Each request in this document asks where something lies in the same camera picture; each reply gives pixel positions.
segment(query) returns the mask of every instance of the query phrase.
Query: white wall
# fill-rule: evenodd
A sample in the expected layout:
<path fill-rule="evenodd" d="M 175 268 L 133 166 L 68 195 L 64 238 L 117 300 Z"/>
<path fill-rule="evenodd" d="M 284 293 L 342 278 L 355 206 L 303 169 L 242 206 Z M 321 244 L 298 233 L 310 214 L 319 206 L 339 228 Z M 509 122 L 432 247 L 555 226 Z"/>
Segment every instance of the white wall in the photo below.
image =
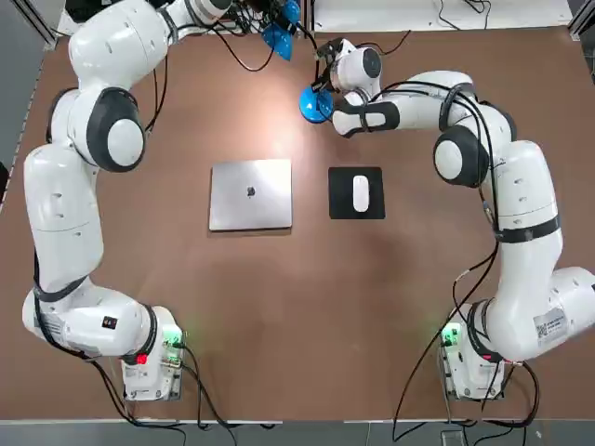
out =
<path fill-rule="evenodd" d="M 567 24 L 567 0 L 491 0 L 488 29 Z M 443 0 L 443 17 L 461 29 L 483 29 L 485 16 L 463 0 Z M 440 0 L 316 0 L 317 32 L 439 31 Z"/>

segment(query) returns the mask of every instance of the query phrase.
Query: floor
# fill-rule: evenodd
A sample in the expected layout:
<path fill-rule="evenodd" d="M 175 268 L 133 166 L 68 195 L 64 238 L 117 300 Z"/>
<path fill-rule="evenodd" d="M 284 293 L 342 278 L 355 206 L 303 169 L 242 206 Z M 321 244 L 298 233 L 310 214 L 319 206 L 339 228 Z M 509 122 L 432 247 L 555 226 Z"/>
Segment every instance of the floor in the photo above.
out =
<path fill-rule="evenodd" d="M 416 423 L 399 424 L 397 435 Z M 232 446 L 229 434 L 215 427 L 201 432 L 195 426 L 184 428 L 187 445 Z M 443 423 L 423 426 L 399 441 L 401 446 L 463 446 L 459 442 L 442 443 L 443 432 L 454 429 Z M 477 425 L 468 429 L 469 446 L 481 437 L 495 435 L 506 429 Z M 243 426 L 234 430 L 240 446 L 389 446 L 391 424 L 286 423 L 272 430 L 260 426 Z M 583 446 L 595 437 L 595 423 L 566 421 L 536 421 L 527 429 L 527 446 Z M 135 428 L 124 423 L 59 423 L 0 426 L 3 446 L 182 446 L 183 437 L 177 432 Z M 489 446 L 522 445 L 522 431 L 514 431 L 500 439 L 482 441 Z"/>

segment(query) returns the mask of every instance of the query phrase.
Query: sticker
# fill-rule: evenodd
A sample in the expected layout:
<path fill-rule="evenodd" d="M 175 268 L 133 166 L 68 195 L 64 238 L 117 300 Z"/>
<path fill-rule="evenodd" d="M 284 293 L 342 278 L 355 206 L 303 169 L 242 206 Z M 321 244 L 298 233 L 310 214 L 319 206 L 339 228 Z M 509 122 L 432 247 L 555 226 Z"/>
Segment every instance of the sticker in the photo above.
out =
<path fill-rule="evenodd" d="M 560 307 L 553 308 L 541 316 L 535 316 L 533 322 L 540 347 L 568 334 L 568 320 Z"/>
<path fill-rule="evenodd" d="M 103 318 L 103 322 L 101 323 L 101 327 L 109 328 L 110 330 L 115 330 L 115 326 L 118 323 L 118 320 L 115 318 L 111 318 L 109 316 L 105 316 Z"/>
<path fill-rule="evenodd" d="M 124 376 L 126 378 L 136 378 L 139 374 L 139 370 L 137 367 L 125 367 L 124 368 Z"/>

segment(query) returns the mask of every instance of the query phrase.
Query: green indicator light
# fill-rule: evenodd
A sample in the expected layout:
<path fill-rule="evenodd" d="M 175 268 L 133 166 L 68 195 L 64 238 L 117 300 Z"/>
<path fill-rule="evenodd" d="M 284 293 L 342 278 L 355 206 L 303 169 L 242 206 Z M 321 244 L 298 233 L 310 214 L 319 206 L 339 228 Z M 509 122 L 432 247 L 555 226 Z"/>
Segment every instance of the green indicator light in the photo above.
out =
<path fill-rule="evenodd" d="M 461 331 L 461 324 L 457 322 L 449 322 L 443 328 L 442 339 L 446 347 L 455 346 L 458 343 L 458 334 Z"/>

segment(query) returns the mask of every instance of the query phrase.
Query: robotic arm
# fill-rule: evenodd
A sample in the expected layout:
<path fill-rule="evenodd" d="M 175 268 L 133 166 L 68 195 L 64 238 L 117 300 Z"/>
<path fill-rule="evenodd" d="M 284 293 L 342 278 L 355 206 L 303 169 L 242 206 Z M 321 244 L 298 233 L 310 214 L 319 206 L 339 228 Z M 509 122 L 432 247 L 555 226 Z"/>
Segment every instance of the robotic arm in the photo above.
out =
<path fill-rule="evenodd" d="M 25 161 L 35 275 L 22 309 L 24 325 L 90 358 L 120 357 L 130 400 L 179 395 L 182 332 L 167 309 L 142 305 L 88 278 L 103 256 L 97 175 L 129 172 L 142 160 L 146 136 L 128 90 L 178 41 L 179 27 L 207 27 L 230 5 L 176 0 L 155 10 L 144 0 L 124 0 L 90 19 L 69 43 L 78 88 L 56 97 L 47 144 Z"/>
<path fill-rule="evenodd" d="M 506 112 L 478 102 L 466 74 L 426 72 L 381 95 L 381 69 L 367 70 L 361 56 L 374 49 L 345 40 L 340 47 L 347 50 L 332 55 L 319 85 L 344 94 L 332 115 L 337 132 L 351 138 L 437 128 L 442 134 L 433 162 L 440 178 L 481 188 L 488 197 L 484 206 L 501 249 L 498 290 L 491 299 L 464 305 L 464 319 L 453 315 L 443 331 L 443 357 L 447 385 L 458 398 L 482 400 L 492 381 L 494 398 L 503 361 L 543 355 L 595 322 L 595 276 L 581 268 L 555 269 L 562 229 L 544 155 L 535 143 L 517 140 Z M 356 73 L 362 77 L 354 83 Z"/>

